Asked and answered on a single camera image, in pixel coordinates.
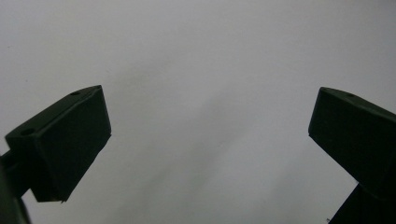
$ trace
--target white background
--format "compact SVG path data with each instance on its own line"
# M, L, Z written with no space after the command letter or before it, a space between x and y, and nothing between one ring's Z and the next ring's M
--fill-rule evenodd
M318 89L394 113L395 60L394 0L3 0L0 135L103 85L113 136L35 224L326 223L356 181L308 137Z

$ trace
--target black plastic block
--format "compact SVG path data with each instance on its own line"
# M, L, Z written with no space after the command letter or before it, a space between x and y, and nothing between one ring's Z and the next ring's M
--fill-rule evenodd
M377 199L396 196L396 115L348 92L320 88L309 135Z
M6 136L39 202L66 201L111 135L101 86L75 91Z

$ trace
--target black bracket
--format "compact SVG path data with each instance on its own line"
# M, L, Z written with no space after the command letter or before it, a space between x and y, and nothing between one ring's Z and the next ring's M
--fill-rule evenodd
M359 182L330 223L395 223L396 115L320 88L309 136Z
M110 135L101 86L66 95L6 135L0 168L12 196L31 189L38 202L66 201Z

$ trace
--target dark mount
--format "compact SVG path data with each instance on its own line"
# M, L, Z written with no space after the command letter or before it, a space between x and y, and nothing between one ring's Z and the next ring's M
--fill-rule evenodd
M18 206L1 203L4 198L21 205L28 189L38 202L66 201L110 135L101 86L68 94L7 134L10 151L0 160L0 189L5 191L0 223L29 222L12 221L21 213Z
M395 223L396 115L320 88L309 136L359 182L330 223Z

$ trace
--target screw hole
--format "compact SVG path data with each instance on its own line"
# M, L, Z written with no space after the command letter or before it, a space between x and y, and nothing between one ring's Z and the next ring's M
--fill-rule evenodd
M21 135L25 136L25 135L29 135L35 132L35 129L26 129L24 131L21 132Z

